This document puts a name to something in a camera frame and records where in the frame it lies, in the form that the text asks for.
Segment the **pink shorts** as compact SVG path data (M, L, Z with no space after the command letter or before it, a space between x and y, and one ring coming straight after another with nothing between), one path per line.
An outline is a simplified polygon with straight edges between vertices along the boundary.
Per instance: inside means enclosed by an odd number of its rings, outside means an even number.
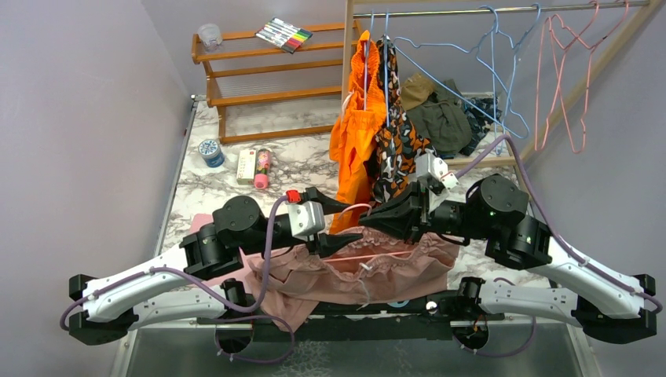
M369 260L327 262L305 246L273 252L262 310L276 317L282 331L300 327L322 302L352 305L411 300L447 287L447 274L459 255L459 246L433 233L407 244L363 226L344 230L363 238L332 257L377 254Z

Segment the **camouflage orange black shorts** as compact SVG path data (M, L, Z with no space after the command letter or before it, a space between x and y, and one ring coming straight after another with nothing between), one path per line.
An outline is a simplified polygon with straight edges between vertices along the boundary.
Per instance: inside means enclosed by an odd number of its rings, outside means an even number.
M387 36L376 42L377 48L387 44L387 80L389 90L390 124L375 135L375 171L371 173L371 197L377 203L385 203L407 188L408 176L415 173L415 159L424 154L434 154L431 141L417 133L401 103L401 85L397 56L393 43Z

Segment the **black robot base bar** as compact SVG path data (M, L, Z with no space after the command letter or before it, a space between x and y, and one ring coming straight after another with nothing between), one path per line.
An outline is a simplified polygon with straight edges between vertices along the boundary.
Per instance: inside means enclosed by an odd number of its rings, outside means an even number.
M354 306L322 302L300 327L292 326L295 341L345 342L379 340L452 340L461 332L479 335L475 320L502 320L503 314L484 313L480 300L460 290L441 291L408 301L396 308L371 304L359 311ZM288 331L271 319L244 319L234 324L216 324L214 341L227 352L239 352L251 342L289 342Z

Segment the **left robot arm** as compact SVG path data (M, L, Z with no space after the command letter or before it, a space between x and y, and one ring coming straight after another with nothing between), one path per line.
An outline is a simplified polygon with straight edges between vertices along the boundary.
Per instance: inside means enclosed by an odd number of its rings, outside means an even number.
M304 246L328 257L361 239L360 233L331 235L325 218L345 209L317 188L291 190L264 214L250 196L235 196L213 213L210 223L187 235L176 247L121 273L71 277L71 305L60 328L88 346L113 342L148 324L201 317L234 323L256 314L268 290L271 254ZM243 283L210 281L243 268L243 257L256 254L263 266L259 288L249 302Z

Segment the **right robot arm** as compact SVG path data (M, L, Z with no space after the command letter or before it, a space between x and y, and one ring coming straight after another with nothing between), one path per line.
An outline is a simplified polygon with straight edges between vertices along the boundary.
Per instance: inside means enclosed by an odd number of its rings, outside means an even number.
M362 216L360 223L407 243L416 243L427 233L462 245L483 240L485 255L495 263L553 282L548 288L518 287L466 277L444 305L444 316L452 320L508 313L542 317L612 344L657 333L657 315L646 308L655 294L654 279L597 266L558 240L547 224L528 214L528 195L512 181L498 174L483 178L468 189L463 202L445 199L435 205L429 195L413 183Z

